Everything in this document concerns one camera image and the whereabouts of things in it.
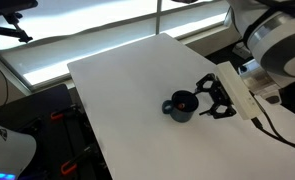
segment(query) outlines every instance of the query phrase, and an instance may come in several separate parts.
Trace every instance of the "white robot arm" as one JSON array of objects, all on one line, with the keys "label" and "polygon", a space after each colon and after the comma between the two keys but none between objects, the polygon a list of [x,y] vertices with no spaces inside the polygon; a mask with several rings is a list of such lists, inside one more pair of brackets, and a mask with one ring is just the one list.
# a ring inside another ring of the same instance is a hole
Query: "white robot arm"
[{"label": "white robot arm", "polygon": [[272,104],[295,82],[295,0],[227,0],[254,61],[240,70],[247,87]]}]

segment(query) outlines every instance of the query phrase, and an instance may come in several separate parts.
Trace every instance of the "red handle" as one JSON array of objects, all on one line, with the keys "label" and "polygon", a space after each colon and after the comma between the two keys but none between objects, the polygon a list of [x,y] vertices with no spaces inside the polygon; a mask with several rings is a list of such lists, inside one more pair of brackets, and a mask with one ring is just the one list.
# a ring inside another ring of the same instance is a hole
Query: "red handle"
[{"label": "red handle", "polygon": [[74,164],[73,166],[71,166],[70,168],[68,169],[65,169],[65,167],[69,164],[69,161],[66,162],[65,164],[63,164],[60,168],[60,172],[62,175],[66,176],[68,175],[69,173],[73,172],[76,168],[77,168],[77,164]]},{"label": "red handle", "polygon": [[51,113],[51,115],[50,115],[50,119],[53,121],[62,119],[63,117],[64,117],[63,113],[61,113],[61,114]]}]

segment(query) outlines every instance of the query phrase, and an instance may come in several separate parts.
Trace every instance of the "mug handle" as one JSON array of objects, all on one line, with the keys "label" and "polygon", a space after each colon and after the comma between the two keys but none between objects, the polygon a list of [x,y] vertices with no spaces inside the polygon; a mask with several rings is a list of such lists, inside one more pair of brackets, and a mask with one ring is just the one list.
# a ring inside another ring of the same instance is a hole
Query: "mug handle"
[{"label": "mug handle", "polygon": [[164,114],[170,114],[174,109],[173,102],[171,100],[167,100],[163,102],[162,110]]}]

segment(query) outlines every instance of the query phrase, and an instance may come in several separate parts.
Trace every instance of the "cable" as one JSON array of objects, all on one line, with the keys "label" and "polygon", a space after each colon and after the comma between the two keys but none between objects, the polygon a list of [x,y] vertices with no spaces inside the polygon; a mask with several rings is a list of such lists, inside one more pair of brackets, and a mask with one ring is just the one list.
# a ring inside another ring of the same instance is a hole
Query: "cable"
[{"label": "cable", "polygon": [[252,122],[253,124],[255,125],[255,127],[257,129],[259,129],[260,131],[262,131],[263,133],[265,133],[266,135],[268,135],[269,137],[279,141],[279,142],[282,142],[284,144],[287,144],[293,148],[295,148],[295,143],[292,143],[290,141],[288,141],[287,139],[285,139],[284,137],[282,137],[278,131],[276,130],[273,122],[271,121],[270,117],[268,116],[268,114],[266,113],[266,111],[263,109],[263,107],[259,104],[259,102],[256,100],[257,104],[259,105],[260,109],[263,111],[264,115],[266,116],[266,119],[268,121],[268,124],[270,126],[270,128],[272,129],[272,131],[276,134],[276,135],[273,135],[271,134],[270,132],[266,131],[264,128],[263,128],[263,125],[261,124],[261,122],[259,121],[258,118],[253,118],[252,119]]},{"label": "cable", "polygon": [[278,2],[274,0],[256,0],[256,1],[270,8],[274,8],[277,11],[282,11],[291,15],[295,15],[295,0],[282,1],[282,2]]},{"label": "cable", "polygon": [[6,85],[6,98],[5,101],[3,103],[3,105],[0,107],[0,112],[4,109],[4,107],[6,106],[7,102],[8,102],[8,98],[9,98],[9,89],[8,89],[8,80],[5,76],[5,74],[0,70],[1,75],[3,76],[4,80],[5,80],[5,85]]},{"label": "cable", "polygon": [[228,17],[228,15],[229,15],[229,13],[230,13],[230,10],[231,10],[231,6],[229,6],[229,8],[228,8],[228,11],[227,11],[226,16],[225,16],[225,20],[226,20],[226,18]]},{"label": "cable", "polygon": [[231,20],[232,20],[232,22],[234,24],[234,27],[235,27],[236,31],[238,33],[240,33],[239,30],[238,30],[238,28],[237,28],[237,25],[236,25],[235,12],[234,12],[233,8],[231,8],[231,7],[230,7],[230,10],[231,10]]}]

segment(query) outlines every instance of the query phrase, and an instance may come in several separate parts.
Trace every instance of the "white table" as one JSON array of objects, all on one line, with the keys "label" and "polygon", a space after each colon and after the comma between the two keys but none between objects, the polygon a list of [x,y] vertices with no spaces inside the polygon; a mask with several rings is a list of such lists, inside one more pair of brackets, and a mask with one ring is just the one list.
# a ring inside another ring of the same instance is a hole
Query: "white table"
[{"label": "white table", "polygon": [[[212,103],[207,94],[187,123],[162,114],[164,100],[193,91],[214,66],[166,34],[69,64],[114,180],[295,180],[295,149],[238,115],[198,116]],[[295,115],[260,101],[295,142]]]}]

